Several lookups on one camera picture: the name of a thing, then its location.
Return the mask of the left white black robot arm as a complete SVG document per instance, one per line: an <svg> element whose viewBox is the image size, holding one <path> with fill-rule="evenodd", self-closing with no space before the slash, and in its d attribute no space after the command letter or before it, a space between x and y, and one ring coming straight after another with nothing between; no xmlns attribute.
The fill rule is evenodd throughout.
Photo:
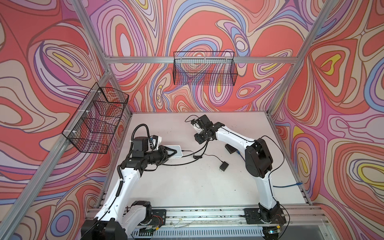
<svg viewBox="0 0 384 240"><path fill-rule="evenodd" d="M152 206L148 201L136 201L128 207L131 191L149 165L160 166L171 155L162 138L151 135L146 124L146 135L131 135L130 149L126 158L117 166L118 181L103 207L92 220L86 220L81 228L83 240L126 240L140 223L151 221Z"/></svg>

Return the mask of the black network switch box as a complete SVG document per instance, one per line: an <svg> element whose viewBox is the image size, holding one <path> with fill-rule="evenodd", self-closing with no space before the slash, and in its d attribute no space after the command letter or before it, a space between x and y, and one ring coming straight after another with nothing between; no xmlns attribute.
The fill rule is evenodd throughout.
<svg viewBox="0 0 384 240"><path fill-rule="evenodd" d="M233 153L237 153L238 150L236 148L234 148L233 146L229 145L229 144L226 144L225 145L225 148L227 149L227 151L230 153L230 154L233 154Z"/></svg>

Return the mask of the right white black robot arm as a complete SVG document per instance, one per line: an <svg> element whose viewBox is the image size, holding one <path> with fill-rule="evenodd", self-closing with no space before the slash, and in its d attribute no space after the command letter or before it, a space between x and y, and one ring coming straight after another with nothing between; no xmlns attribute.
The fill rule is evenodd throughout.
<svg viewBox="0 0 384 240"><path fill-rule="evenodd" d="M265 140L245 137L220 122L214 124L206 115L191 120L191 125L197 131L194 137L199 144L218 140L244 155L246 170L254 177L259 192L260 220L272 223L281 205L274 196L270 181L273 158Z"/></svg>

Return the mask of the black power adapter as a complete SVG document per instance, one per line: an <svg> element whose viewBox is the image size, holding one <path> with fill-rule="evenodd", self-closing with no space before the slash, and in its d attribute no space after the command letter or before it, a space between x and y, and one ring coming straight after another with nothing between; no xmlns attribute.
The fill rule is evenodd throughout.
<svg viewBox="0 0 384 240"><path fill-rule="evenodd" d="M209 154L202 154L202 155L198 155L198 156L193 156L193 158L195 159L195 160L198 160L198 159L201 159L202 157L204 157L204 156L208 156L208 157L214 157L214 158L216 158L217 160L219 160L220 162L221 162L221 165L220 165L220 170L222 171L222 172L225 172L226 171L226 169L228 168L228 166L229 166L229 164L227 163L227 162L225 162L225 161L222 161L219 157L217 157L216 155L209 155Z"/></svg>

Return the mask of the small white network switch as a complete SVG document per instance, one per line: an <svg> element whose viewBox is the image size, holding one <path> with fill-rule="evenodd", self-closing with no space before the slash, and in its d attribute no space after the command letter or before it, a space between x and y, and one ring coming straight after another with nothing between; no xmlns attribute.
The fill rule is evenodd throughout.
<svg viewBox="0 0 384 240"><path fill-rule="evenodd" d="M165 146L169 159L179 159L183 157L182 148L179 145Z"/></svg>

